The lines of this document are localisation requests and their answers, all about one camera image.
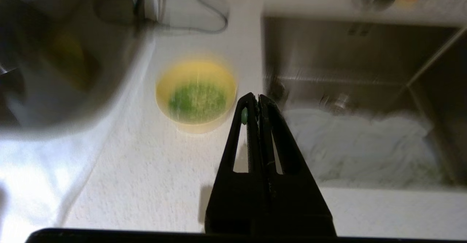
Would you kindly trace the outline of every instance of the black cable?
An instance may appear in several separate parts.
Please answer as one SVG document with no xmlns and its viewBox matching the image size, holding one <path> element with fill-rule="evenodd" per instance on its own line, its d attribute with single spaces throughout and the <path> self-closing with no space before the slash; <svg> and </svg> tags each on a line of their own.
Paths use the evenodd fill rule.
<svg viewBox="0 0 467 243">
<path fill-rule="evenodd" d="M 168 27 L 168 28 L 174 29 L 174 30 L 197 31 L 197 32 L 203 32 L 203 33 L 208 33 L 208 34 L 219 34 L 219 33 L 223 32 L 223 31 L 225 31 L 227 29 L 228 25 L 229 25 L 228 17 L 226 15 L 224 15 L 222 12 L 220 12 L 220 10 L 216 9 L 212 5 L 209 5 L 207 2 L 205 2 L 203 0 L 197 0 L 197 1 L 201 5 L 203 5 L 204 7 L 212 10 L 217 15 L 219 15 L 219 17 L 221 17 L 222 20 L 224 21 L 224 26 L 222 28 L 220 28 L 219 30 L 205 30 L 203 28 L 198 28 L 198 27 L 176 27 L 176 26 L 172 26 L 172 25 L 169 25 L 169 24 L 164 24 L 164 23 L 161 23 L 161 22 L 159 22 L 159 25 L 162 25 L 164 27 Z"/>
</svg>

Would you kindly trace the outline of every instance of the white cloth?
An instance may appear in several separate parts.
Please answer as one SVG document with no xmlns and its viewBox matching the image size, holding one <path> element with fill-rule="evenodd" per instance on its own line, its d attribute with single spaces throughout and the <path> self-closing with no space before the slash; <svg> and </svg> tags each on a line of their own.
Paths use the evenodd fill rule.
<svg viewBox="0 0 467 243">
<path fill-rule="evenodd" d="M 444 180 L 427 129 L 413 118 L 332 115 L 317 109 L 284 117 L 312 175 L 321 185 L 426 188 Z"/>
<path fill-rule="evenodd" d="M 0 242 L 23 243 L 35 230 L 59 225 L 86 182 L 112 126 L 52 140 L 0 140 Z"/>
</svg>

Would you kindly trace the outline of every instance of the green food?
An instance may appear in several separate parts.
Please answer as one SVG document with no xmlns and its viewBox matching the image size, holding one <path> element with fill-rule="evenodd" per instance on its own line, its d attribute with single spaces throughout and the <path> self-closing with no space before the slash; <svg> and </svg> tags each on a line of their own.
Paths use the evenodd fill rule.
<svg viewBox="0 0 467 243">
<path fill-rule="evenodd" d="M 247 122 L 248 122 L 248 109 L 247 107 L 245 107 L 242 110 L 242 124 L 247 125 Z"/>
<path fill-rule="evenodd" d="M 202 123 L 225 110 L 225 93 L 210 83 L 189 83 L 177 88 L 169 100 L 172 118 L 179 122 Z"/>
</svg>

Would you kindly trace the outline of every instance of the countertop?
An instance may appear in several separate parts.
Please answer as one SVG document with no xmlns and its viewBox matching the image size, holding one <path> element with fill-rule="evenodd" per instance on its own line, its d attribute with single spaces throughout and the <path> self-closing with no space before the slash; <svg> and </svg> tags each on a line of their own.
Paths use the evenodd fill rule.
<svg viewBox="0 0 467 243">
<path fill-rule="evenodd" d="M 261 16 L 317 15 L 381 22 L 462 25 L 464 16 L 355 10 L 351 0 L 227 0 L 229 27 L 218 35 L 152 30 L 155 51 L 142 83 L 132 85 L 107 142 L 63 227 L 201 232 L 232 117 L 215 131 L 177 131 L 155 103 L 155 82 L 173 62 L 218 55 L 235 69 L 238 97 L 262 93 Z M 320 188 L 339 236 L 467 239 L 467 193 Z"/>
</svg>

